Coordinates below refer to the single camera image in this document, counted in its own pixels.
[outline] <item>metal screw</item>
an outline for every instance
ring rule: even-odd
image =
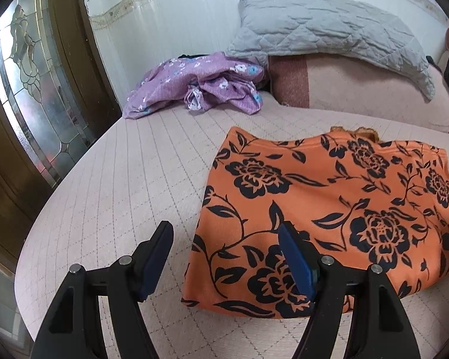
[[[321,262],[323,262],[325,265],[331,266],[334,263],[334,258],[329,255],[324,255],[321,258]]]
[[[132,262],[133,258],[129,255],[122,256],[120,259],[118,259],[118,263],[120,263],[122,266],[129,265]]]
[[[383,268],[379,265],[372,265],[371,271],[376,274],[381,274],[383,272]]]
[[[78,272],[81,269],[81,265],[79,263],[73,263],[73,265],[70,266],[70,271],[72,274],[78,274]]]

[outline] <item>gray pillow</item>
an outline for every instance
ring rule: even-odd
[[[269,55],[340,54],[404,75],[434,97],[422,46],[397,16],[351,0],[239,0],[238,8],[241,28],[227,55],[265,66]]]

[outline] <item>folded orange cloth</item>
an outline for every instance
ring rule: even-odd
[[[261,318],[309,315],[278,245],[284,220],[345,266],[379,264],[400,297],[425,289],[449,273],[447,154],[345,131],[271,142],[231,128],[208,176],[182,302]],[[346,298],[344,311],[352,304]]]

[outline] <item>blue flower print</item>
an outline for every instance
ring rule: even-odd
[[[258,94],[258,93],[255,93],[255,94],[253,94],[253,98],[255,99],[255,101],[258,103],[258,104],[262,104],[263,103],[263,99],[261,98],[261,96]]]
[[[248,73],[254,75],[254,74],[257,74],[257,72],[258,72],[257,66],[252,65],[252,66],[248,67]]]

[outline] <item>purple floral garment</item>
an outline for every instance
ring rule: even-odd
[[[123,117],[140,118],[177,100],[201,111],[229,102],[250,115],[263,104],[255,87],[263,77],[261,66],[226,57],[224,52],[170,59],[146,73],[131,91]]]

